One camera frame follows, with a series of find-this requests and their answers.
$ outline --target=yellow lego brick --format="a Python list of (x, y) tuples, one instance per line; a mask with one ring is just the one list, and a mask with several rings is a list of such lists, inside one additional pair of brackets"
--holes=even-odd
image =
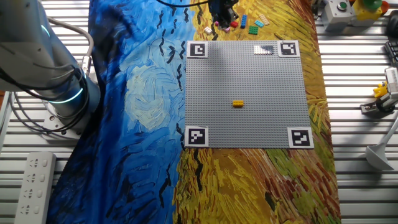
[(366, 19), (373, 19), (376, 21), (382, 14), (381, 7), (375, 11), (371, 11), (365, 7), (363, 0), (355, 1), (353, 9), (355, 11), (356, 19), (359, 21), (364, 21)]
[(232, 106), (235, 107), (235, 108), (243, 107), (243, 100), (234, 100), (232, 102)]

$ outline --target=red lego brick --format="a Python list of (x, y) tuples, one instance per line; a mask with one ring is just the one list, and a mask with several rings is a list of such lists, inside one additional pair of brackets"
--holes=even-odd
[(238, 22), (233, 21), (233, 22), (231, 23), (231, 27), (237, 28), (237, 27), (238, 27)]

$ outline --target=power outlet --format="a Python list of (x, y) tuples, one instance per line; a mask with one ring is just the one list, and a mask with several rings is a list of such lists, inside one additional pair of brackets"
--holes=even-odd
[(30, 189), (30, 190), (25, 190), (24, 191), (24, 193), (23, 193), (23, 195), (24, 195), (24, 198), (32, 198), (32, 196), (33, 196), (33, 189)]
[(30, 205), (23, 205), (20, 209), (20, 213), (23, 215), (28, 215), (29, 212), (31, 212)]
[(37, 168), (38, 165), (39, 165), (39, 159), (31, 159), (31, 160), (29, 160), (29, 167)]
[(28, 175), (26, 178), (26, 181), (30, 182), (30, 183), (34, 183), (36, 180), (36, 174), (32, 174), (32, 175)]
[(51, 152), (32, 152), (25, 165), (15, 224), (44, 224), (57, 158)]

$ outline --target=table surface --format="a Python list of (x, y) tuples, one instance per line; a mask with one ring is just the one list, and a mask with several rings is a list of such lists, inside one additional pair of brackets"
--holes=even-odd
[[(398, 9), (398, 0), (388, 2), (392, 9)], [(43, 5), (48, 16), (87, 30), (89, 1), (43, 1)], [(364, 158), (365, 147), (377, 144), (398, 113), (383, 119), (369, 119), (359, 110), (360, 104), (374, 100), (373, 88), (385, 80), (384, 69), (389, 67), (383, 51), (387, 41), (383, 34), (386, 22), (387, 18), (382, 17), (368, 29), (347, 27), (336, 35), (326, 33), (321, 20), (316, 20), (344, 224), (398, 223), (398, 133), (393, 135), (386, 150), (395, 170), (375, 172)], [(53, 26), (53, 30), (76, 59), (81, 60), (88, 48), (87, 40), (62, 27)], [(41, 101), (20, 95), (29, 116), (44, 122), (45, 108)], [(55, 185), (75, 142), (49, 145), (41, 135), (18, 122), (13, 114), (0, 140), (2, 138), (0, 223), (13, 223), (28, 153), (50, 151), (57, 155)]]

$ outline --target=yellow toy part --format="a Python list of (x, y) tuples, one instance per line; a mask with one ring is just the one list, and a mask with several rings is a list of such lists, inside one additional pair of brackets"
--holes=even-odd
[(372, 11), (366, 8), (363, 1), (364, 0), (357, 0), (353, 4), (356, 19), (359, 21), (364, 21), (366, 19), (372, 19), (376, 21), (382, 14), (381, 7), (377, 8), (375, 11)]
[(387, 90), (387, 82), (383, 82), (382, 84), (379, 84), (379, 88), (373, 89), (374, 92), (374, 97), (375, 98), (380, 98), (384, 96), (385, 94), (388, 93)]
[(243, 100), (234, 100), (232, 102), (232, 106), (235, 107), (235, 108), (243, 107)]

